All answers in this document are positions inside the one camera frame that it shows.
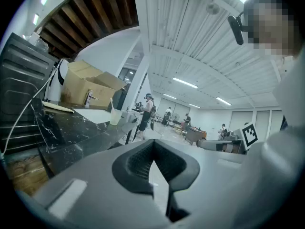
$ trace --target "wooden ceiling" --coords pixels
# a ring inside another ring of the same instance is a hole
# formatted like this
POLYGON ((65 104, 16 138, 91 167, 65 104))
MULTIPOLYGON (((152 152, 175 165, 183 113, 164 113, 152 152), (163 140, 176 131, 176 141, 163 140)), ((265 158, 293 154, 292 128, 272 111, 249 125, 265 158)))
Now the wooden ceiling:
POLYGON ((73 58, 91 43, 138 26, 134 0, 66 0, 36 28, 57 58, 73 58))

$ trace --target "white shirt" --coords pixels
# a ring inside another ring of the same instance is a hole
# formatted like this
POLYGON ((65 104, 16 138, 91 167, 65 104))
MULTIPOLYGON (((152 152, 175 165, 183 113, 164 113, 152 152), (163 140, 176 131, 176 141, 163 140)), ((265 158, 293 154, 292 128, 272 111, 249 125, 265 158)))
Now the white shirt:
POLYGON ((171 112, 171 114, 173 113, 171 109, 167 109, 167 110, 165 111, 165 114, 166 114, 166 115, 167 115, 167 112, 171 112))
POLYGON ((152 108, 153 108, 153 102, 152 102, 152 100, 148 100, 145 111, 150 112, 152 110, 152 108))

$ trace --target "bag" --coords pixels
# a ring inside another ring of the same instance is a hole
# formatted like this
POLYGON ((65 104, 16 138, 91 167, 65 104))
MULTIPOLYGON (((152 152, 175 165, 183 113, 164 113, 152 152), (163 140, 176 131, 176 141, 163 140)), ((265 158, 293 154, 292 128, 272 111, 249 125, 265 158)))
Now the bag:
POLYGON ((156 115, 156 110, 157 110, 156 106, 155 106, 155 105, 152 106, 152 109, 151 109, 151 111, 150 111, 150 114, 151 114, 151 117, 152 117, 152 118, 155 117, 155 115, 156 115))

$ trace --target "cardboard box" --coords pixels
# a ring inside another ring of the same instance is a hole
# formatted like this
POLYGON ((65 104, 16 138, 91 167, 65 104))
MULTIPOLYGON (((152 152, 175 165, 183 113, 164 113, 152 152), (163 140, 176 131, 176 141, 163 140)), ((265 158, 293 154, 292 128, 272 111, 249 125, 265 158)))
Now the cardboard box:
POLYGON ((87 92, 93 90, 90 105, 107 107, 114 93, 126 85, 114 75, 96 69, 85 61, 68 64, 68 72, 63 84, 61 101, 84 104, 87 92))

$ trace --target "table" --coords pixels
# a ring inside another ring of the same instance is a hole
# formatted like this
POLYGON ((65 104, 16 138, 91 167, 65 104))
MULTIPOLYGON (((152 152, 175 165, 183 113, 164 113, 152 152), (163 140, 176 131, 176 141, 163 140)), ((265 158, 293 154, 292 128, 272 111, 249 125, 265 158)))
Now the table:
POLYGON ((177 125, 177 124, 173 124, 172 128, 175 128, 175 131, 181 131, 182 130, 182 126, 181 125, 177 125))
MULTIPOLYGON (((84 105, 52 103, 70 109, 85 108, 84 105)), ((109 122, 95 124, 76 111, 70 113, 43 107, 40 99, 34 99, 32 105, 45 143, 39 147, 39 152, 49 176, 58 174, 88 155, 109 149, 125 135, 128 143, 138 119, 132 113, 123 112, 117 125, 109 122)), ((102 108, 90 106, 89 109, 102 108)))
POLYGON ((188 139, 191 142, 191 144, 205 137, 206 137, 206 132, 193 129, 191 127, 188 128, 187 134, 185 136, 185 138, 188 139))

